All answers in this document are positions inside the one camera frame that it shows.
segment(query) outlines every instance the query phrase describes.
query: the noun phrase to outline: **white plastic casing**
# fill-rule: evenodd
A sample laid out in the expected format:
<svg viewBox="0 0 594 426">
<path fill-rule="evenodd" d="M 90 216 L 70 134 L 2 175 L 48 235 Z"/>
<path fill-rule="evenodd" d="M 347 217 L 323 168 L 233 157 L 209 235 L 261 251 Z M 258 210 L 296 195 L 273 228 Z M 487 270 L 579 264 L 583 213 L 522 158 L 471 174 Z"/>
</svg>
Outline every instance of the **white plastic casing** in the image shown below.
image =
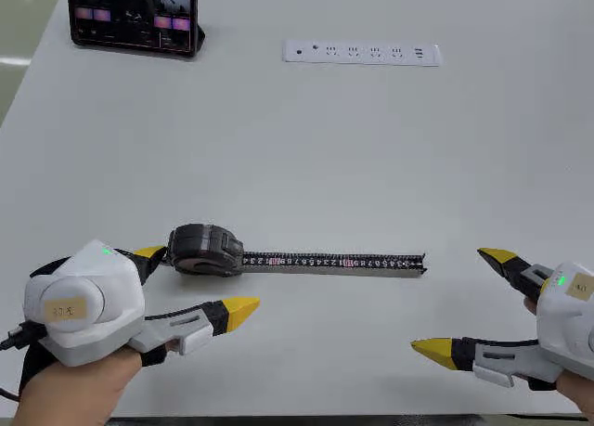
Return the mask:
<svg viewBox="0 0 594 426">
<path fill-rule="evenodd" d="M 85 316 L 48 322 L 45 304 L 71 298 L 84 299 Z M 28 281 L 23 311 L 26 319 L 46 324 L 51 340 L 71 349 L 137 323 L 144 316 L 145 299 L 134 263 L 92 240 L 52 275 Z"/>
<path fill-rule="evenodd" d="M 554 362 L 594 378 L 594 352 L 590 337 L 594 327 L 592 272 L 585 267 L 561 264 L 538 299 L 538 340 Z"/>
</svg>

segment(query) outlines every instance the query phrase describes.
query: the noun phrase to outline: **white tabletop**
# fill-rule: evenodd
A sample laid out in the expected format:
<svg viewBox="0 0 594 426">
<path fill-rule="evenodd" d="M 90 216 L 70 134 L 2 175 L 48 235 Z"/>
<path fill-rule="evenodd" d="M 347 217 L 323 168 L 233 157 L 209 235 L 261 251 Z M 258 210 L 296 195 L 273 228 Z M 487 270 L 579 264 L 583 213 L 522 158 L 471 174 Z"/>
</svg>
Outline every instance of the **white tabletop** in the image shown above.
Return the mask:
<svg viewBox="0 0 594 426">
<path fill-rule="evenodd" d="M 116 413 L 575 412 L 408 343 L 535 337 L 477 247 L 594 265 L 593 1 L 200 0 L 188 62 L 78 48 L 60 0 L 0 130 L 0 330 L 28 273 L 92 238 L 131 249 L 213 222 L 253 250 L 427 252 L 419 280 L 158 271 L 151 313 L 262 305 L 143 370 Z M 437 43 L 445 65 L 283 63 L 285 38 Z M 0 358 L 16 388 L 22 353 Z"/>
</svg>

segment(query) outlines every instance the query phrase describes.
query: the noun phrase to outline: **hand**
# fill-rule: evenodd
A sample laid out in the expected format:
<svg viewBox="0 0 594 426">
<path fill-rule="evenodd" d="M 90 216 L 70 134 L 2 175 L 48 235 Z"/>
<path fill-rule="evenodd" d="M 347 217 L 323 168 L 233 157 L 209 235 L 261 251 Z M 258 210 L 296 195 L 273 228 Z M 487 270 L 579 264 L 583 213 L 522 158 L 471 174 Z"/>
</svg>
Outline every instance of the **hand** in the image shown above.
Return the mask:
<svg viewBox="0 0 594 426">
<path fill-rule="evenodd" d="M 523 303 L 536 314 L 536 305 L 532 301 L 525 299 Z M 588 421 L 594 423 L 594 381 L 565 370 L 557 379 L 557 390 L 576 403 Z"/>
<path fill-rule="evenodd" d="M 52 364 L 25 386 L 12 424 L 104 425 L 141 367 L 140 354 L 127 347 L 77 368 Z"/>
</svg>

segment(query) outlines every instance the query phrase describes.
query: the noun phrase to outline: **finger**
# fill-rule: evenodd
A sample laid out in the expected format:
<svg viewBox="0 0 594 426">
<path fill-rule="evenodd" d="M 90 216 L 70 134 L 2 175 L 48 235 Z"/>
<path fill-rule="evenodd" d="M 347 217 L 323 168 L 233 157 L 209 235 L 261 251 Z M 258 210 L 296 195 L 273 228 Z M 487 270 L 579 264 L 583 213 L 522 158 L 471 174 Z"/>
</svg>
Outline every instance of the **finger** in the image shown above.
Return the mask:
<svg viewBox="0 0 594 426">
<path fill-rule="evenodd" d="M 530 301 L 528 298 L 525 298 L 523 300 L 523 305 L 524 305 L 524 307 L 526 307 L 528 309 L 528 311 L 530 311 L 530 313 L 532 313 L 533 315 L 536 315 L 536 304 L 535 303 Z"/>
<path fill-rule="evenodd" d="M 576 403 L 589 420 L 594 418 L 594 381 L 565 370 L 557 379 L 557 390 Z"/>
</svg>

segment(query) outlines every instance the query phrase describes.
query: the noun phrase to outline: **power outlet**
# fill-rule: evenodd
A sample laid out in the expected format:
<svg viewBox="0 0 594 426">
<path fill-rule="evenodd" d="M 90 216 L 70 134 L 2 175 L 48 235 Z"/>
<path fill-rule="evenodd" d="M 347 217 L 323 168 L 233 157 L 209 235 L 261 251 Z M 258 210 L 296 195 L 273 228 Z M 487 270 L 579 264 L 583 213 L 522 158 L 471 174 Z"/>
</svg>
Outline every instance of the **power outlet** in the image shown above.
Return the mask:
<svg viewBox="0 0 594 426">
<path fill-rule="evenodd" d="M 296 41 L 285 42 L 288 62 L 329 62 L 334 64 L 375 64 L 389 66 L 436 67 L 443 63 L 437 45 Z"/>
</svg>

